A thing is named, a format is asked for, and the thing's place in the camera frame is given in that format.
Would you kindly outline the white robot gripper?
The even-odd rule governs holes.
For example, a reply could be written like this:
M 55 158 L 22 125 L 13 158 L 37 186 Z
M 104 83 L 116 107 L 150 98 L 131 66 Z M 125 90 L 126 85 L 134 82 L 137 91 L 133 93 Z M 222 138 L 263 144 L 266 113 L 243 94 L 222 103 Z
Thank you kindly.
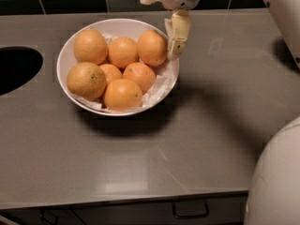
M 166 9 L 174 10 L 171 18 L 165 20 L 169 60 L 177 59 L 185 49 L 190 29 L 188 10 L 194 9 L 199 2 L 200 0 L 161 0 Z

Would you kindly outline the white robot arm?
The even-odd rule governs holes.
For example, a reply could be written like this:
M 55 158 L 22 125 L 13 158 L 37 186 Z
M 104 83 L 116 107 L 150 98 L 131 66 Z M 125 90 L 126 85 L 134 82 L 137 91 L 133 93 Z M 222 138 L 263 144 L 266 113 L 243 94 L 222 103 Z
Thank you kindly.
M 168 56 L 186 46 L 188 12 L 200 0 L 160 0 L 172 12 L 165 22 Z M 300 57 L 300 0 L 263 0 L 295 61 Z M 267 144 L 250 186 L 244 225 L 300 225 L 300 133 L 294 120 Z

